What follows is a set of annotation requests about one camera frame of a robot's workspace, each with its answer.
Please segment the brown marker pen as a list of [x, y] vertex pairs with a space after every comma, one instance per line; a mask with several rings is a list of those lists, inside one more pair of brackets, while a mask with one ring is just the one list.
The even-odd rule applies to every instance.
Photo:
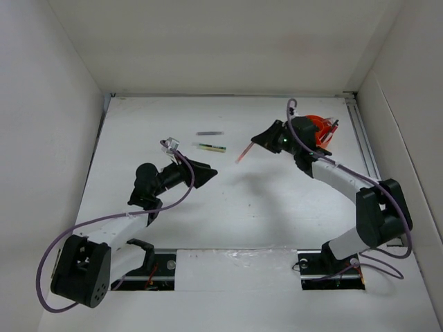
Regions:
[[251, 148], [254, 146], [253, 142], [250, 142], [248, 146], [245, 148], [245, 150], [239, 155], [239, 157], [235, 160], [235, 163], [238, 164], [242, 161], [242, 159], [247, 155], [247, 153], [251, 150]]

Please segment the grey purple pen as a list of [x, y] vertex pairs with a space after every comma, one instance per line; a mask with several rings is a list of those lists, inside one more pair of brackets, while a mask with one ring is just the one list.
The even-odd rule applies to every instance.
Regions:
[[196, 136], [221, 136], [224, 135], [223, 131], [198, 131]]

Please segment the white marker red cap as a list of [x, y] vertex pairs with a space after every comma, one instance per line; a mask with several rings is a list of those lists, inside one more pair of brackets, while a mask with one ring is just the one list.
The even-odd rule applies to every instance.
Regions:
[[334, 131], [336, 130], [338, 126], [338, 120], [335, 120], [330, 128], [328, 129], [328, 131], [325, 133], [325, 135], [322, 137], [321, 142], [326, 142], [329, 140], [329, 137], [333, 135]]

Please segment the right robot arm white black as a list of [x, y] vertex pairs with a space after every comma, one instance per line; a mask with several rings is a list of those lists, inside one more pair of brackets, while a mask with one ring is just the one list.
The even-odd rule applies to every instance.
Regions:
[[351, 268], [351, 260], [360, 252], [378, 250], [401, 235], [410, 239], [413, 222], [397, 181], [368, 178], [333, 161], [331, 153], [316, 143], [319, 130], [310, 118], [297, 116], [286, 122], [276, 120], [251, 142], [274, 154], [291, 154], [299, 170], [355, 205], [354, 227], [324, 243], [315, 260], [320, 273], [335, 275]]

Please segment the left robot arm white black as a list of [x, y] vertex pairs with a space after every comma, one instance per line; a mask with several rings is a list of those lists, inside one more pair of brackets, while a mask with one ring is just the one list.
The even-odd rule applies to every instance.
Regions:
[[190, 159], [171, 163], [162, 171], [151, 163], [140, 165], [128, 201], [129, 205], [140, 207], [140, 212], [115, 216], [89, 234], [68, 237], [53, 275], [51, 292], [95, 308], [111, 285], [127, 273], [149, 273], [155, 264], [154, 246], [136, 235], [163, 209], [159, 195], [181, 183], [197, 189], [217, 173], [210, 165]]

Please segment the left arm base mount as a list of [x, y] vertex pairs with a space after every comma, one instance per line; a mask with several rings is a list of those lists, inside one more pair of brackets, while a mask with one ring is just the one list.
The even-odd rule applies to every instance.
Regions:
[[156, 249], [139, 239], [127, 241], [111, 260], [112, 291], [173, 291], [176, 249]]

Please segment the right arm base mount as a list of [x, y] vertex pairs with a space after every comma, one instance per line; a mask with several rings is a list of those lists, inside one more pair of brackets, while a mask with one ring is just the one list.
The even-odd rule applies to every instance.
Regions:
[[343, 260], [326, 261], [321, 250], [298, 250], [292, 270], [300, 274], [304, 291], [365, 290], [357, 254]]

